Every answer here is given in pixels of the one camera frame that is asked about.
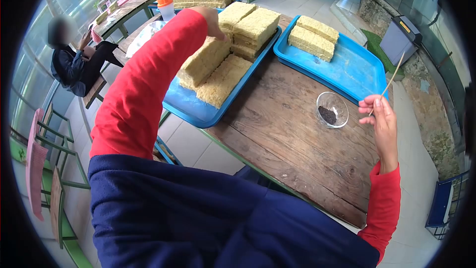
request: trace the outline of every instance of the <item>black pants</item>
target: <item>black pants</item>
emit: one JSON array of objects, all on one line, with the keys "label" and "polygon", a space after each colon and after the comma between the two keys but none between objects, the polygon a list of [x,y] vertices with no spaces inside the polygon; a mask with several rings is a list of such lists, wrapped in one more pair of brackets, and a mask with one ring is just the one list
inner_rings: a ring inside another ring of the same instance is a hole
[{"label": "black pants", "polygon": [[102,41],[96,46],[96,52],[91,57],[89,61],[86,61],[83,69],[83,75],[81,77],[81,82],[86,85],[86,91],[84,95],[87,95],[91,90],[94,83],[98,80],[101,75],[101,68],[105,61],[123,67],[121,62],[119,62],[112,51],[114,51],[118,45],[110,43],[108,41]]}]

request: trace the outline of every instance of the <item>plastic bottle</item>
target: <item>plastic bottle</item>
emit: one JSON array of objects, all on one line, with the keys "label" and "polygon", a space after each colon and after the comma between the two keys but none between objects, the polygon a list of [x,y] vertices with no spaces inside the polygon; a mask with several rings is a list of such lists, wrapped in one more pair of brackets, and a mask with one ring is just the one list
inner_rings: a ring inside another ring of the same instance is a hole
[{"label": "plastic bottle", "polygon": [[175,17],[173,0],[157,0],[158,11],[162,15],[163,21],[170,21]]}]

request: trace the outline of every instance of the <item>seated woman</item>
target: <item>seated woman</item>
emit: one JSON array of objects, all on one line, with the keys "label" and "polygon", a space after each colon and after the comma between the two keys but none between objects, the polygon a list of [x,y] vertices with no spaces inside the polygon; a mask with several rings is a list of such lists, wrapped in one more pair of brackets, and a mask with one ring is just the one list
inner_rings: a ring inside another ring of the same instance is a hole
[{"label": "seated woman", "polygon": [[68,21],[55,17],[48,25],[48,44],[54,49],[51,60],[51,73],[63,88],[76,96],[85,97],[101,75],[105,61],[123,67],[112,51],[118,45],[102,41],[96,49],[88,46],[91,41],[91,28],[83,35],[76,52],[69,43]]}]

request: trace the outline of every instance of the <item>red sleeve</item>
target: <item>red sleeve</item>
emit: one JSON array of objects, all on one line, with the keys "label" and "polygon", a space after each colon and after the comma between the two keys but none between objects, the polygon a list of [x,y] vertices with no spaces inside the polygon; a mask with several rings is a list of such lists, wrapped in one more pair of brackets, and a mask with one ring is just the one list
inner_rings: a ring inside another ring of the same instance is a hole
[{"label": "red sleeve", "polygon": [[396,170],[380,175],[380,161],[370,172],[367,226],[357,235],[375,247],[383,259],[385,248],[396,230],[400,215],[400,165]]},{"label": "red sleeve", "polygon": [[162,101],[175,74],[207,36],[205,18],[184,9],[126,63],[98,110],[90,157],[152,158]]}]

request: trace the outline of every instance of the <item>person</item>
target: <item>person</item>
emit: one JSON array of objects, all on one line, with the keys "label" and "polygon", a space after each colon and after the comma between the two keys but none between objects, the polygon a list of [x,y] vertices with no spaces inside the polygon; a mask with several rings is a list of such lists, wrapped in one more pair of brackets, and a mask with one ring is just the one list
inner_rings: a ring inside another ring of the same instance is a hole
[{"label": "person", "polygon": [[152,160],[165,93],[182,63],[223,40],[217,11],[179,12],[128,61],[98,110],[90,151],[93,243],[103,267],[375,267],[396,229],[396,117],[369,96],[375,128],[367,226],[357,235],[303,200],[235,176]]},{"label": "person", "polygon": [[101,75],[105,61],[123,67],[113,55],[118,45],[102,41],[95,48],[91,41],[91,27],[80,40],[76,52],[68,45],[68,21],[64,17],[53,18],[48,25],[48,44],[54,49],[51,58],[51,74],[63,88],[79,97],[85,97]]}]

